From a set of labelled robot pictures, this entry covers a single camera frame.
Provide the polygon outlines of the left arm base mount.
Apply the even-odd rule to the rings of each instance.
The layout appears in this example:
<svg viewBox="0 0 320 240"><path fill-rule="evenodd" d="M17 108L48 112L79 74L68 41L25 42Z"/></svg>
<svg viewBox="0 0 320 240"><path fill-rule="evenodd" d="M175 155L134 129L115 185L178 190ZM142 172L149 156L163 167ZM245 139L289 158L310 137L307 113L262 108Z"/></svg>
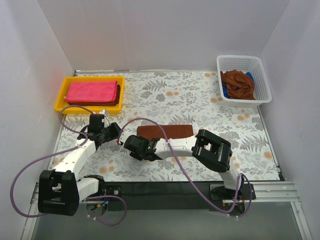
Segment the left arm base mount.
<svg viewBox="0 0 320 240"><path fill-rule="evenodd" d="M121 197L123 194L122 185L113 185L113 184L103 184L98 187L86 185L86 186L77 186L79 200L84 201L89 197L98 197L98 196L116 196Z"/></svg>

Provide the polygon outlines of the pink towel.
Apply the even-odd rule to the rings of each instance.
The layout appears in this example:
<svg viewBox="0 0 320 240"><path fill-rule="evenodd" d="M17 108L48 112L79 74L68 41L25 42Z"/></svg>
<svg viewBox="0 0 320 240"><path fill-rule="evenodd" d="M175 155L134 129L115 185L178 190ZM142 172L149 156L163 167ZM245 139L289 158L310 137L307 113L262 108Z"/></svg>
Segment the pink towel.
<svg viewBox="0 0 320 240"><path fill-rule="evenodd" d="M111 103L116 100L117 81L72 82L65 100L68 103Z"/></svg>

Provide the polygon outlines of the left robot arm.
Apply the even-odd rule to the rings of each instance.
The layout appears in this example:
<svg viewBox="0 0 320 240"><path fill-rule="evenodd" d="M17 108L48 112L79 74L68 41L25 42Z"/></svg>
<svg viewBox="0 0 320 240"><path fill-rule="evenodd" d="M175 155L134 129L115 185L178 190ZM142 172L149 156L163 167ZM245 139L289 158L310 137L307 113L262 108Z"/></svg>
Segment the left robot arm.
<svg viewBox="0 0 320 240"><path fill-rule="evenodd" d="M79 173L98 148L118 138L121 128L108 122L102 113L89 116L89 124L78 134L75 147L52 170L44 170L39 176L38 211L42 214L73 216L79 203L88 197L106 193L104 178Z"/></svg>

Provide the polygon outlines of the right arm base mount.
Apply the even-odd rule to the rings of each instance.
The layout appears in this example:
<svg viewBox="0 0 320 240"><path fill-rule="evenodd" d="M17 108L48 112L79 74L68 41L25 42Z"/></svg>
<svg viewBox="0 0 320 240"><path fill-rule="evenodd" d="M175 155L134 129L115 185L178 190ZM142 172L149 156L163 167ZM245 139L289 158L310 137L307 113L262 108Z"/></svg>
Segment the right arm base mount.
<svg viewBox="0 0 320 240"><path fill-rule="evenodd" d="M235 190L227 189L223 184L210 184L209 185L210 199L213 201L234 200ZM252 184L245 183L241 186L237 193L237 200L255 200L256 194Z"/></svg>

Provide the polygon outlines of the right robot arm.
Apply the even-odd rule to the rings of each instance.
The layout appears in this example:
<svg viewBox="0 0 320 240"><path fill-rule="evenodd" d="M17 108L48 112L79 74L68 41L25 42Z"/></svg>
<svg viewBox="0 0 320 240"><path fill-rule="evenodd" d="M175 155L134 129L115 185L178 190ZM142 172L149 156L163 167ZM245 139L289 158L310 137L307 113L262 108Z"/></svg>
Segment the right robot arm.
<svg viewBox="0 0 320 240"><path fill-rule="evenodd" d="M240 188L237 182L238 171L232 161L231 144L208 130L201 129L196 135L169 140L148 140L142 136L123 133L119 142L130 151L131 157L139 161L153 162L174 156L193 157L209 170L219 173L226 189L236 191Z"/></svg>

